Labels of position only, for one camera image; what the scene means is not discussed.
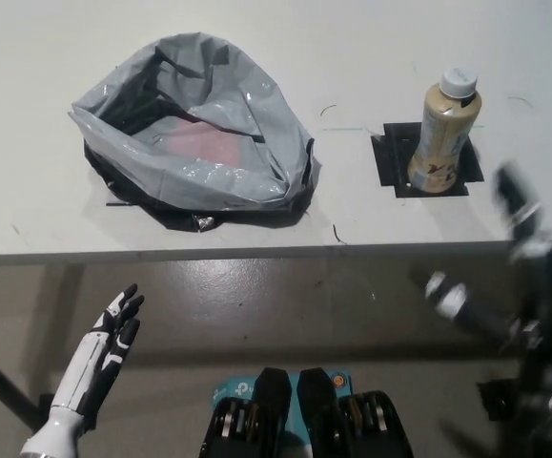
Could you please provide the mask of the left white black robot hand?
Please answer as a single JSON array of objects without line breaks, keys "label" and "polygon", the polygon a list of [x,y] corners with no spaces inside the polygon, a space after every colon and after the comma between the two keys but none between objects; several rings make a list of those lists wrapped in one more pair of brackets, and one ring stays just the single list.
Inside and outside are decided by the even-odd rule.
[{"label": "left white black robot hand", "polygon": [[75,412],[93,427],[140,327],[144,297],[133,283],[99,315],[76,348],[51,402]]}]

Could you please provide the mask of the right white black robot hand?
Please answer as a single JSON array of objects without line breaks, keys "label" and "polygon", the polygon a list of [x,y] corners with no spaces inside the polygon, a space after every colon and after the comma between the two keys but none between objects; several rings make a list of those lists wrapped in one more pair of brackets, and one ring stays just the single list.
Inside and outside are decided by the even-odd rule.
[{"label": "right white black robot hand", "polygon": [[495,175],[496,199],[510,234],[508,258],[516,273],[520,308],[507,319],[442,271],[410,272],[410,279],[443,318],[500,347],[524,349],[520,381],[552,385],[552,235],[542,225],[542,203],[513,162]]}]

